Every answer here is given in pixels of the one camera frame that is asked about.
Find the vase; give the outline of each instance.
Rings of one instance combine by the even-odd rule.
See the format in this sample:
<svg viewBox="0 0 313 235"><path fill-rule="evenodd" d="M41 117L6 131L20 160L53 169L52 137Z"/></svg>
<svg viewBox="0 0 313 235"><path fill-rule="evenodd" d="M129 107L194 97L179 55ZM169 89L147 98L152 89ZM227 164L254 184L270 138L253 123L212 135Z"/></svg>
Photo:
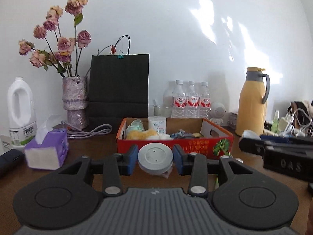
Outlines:
<svg viewBox="0 0 313 235"><path fill-rule="evenodd" d="M86 128L88 120L84 109L88 106L87 77L64 77L62 89L68 123L79 129Z"/></svg>

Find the silver screw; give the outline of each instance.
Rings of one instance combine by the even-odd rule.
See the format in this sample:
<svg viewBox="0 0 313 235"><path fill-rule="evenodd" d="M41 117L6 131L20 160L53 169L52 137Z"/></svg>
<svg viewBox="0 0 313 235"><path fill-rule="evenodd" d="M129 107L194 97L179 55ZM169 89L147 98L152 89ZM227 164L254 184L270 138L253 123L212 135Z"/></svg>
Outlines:
<svg viewBox="0 0 313 235"><path fill-rule="evenodd" d="M117 186L109 186L104 191L107 194L118 194L121 190Z"/></svg>
<svg viewBox="0 0 313 235"><path fill-rule="evenodd" d="M190 191L192 191L195 194L202 194L206 191L206 189L203 186L195 185L192 188L190 188Z"/></svg>

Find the white figurine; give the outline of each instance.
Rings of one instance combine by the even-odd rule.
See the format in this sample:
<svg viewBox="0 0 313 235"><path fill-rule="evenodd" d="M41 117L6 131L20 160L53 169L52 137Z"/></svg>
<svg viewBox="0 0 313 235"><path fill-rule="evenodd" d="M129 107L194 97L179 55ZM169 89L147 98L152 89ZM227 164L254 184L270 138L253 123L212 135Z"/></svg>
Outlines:
<svg viewBox="0 0 313 235"><path fill-rule="evenodd" d="M211 110L210 110L210 115L211 115L210 121L216 125L223 124L224 121L222 117L225 115L225 113L226 113L226 110L222 103L220 102L213 103L211 105Z"/></svg>

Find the green plastic wrapped item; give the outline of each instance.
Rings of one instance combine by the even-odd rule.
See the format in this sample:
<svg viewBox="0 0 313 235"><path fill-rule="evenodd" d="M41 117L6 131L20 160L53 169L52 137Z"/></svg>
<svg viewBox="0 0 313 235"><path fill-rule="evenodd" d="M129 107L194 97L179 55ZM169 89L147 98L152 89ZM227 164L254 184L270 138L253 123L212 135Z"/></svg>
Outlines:
<svg viewBox="0 0 313 235"><path fill-rule="evenodd" d="M127 127L127 129L126 129L126 135L127 135L130 131L132 131L132 130L138 130L138 131L141 131L141 132L143 132L143 131L145 130L140 119L134 120L134 121Z"/></svg>

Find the red label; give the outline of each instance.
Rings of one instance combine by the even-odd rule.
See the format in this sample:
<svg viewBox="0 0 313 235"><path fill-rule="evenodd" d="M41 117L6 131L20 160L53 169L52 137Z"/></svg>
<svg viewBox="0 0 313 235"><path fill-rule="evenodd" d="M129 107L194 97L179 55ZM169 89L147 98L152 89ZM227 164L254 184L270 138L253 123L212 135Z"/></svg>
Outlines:
<svg viewBox="0 0 313 235"><path fill-rule="evenodd" d="M209 108L211 106L211 99L210 98L200 98L200 105L201 107Z"/></svg>
<svg viewBox="0 0 313 235"><path fill-rule="evenodd" d="M175 107L185 107L186 106L186 97L174 97L174 106Z"/></svg>
<svg viewBox="0 0 313 235"><path fill-rule="evenodd" d="M199 106L199 97L190 96L188 98L188 107L198 107Z"/></svg>

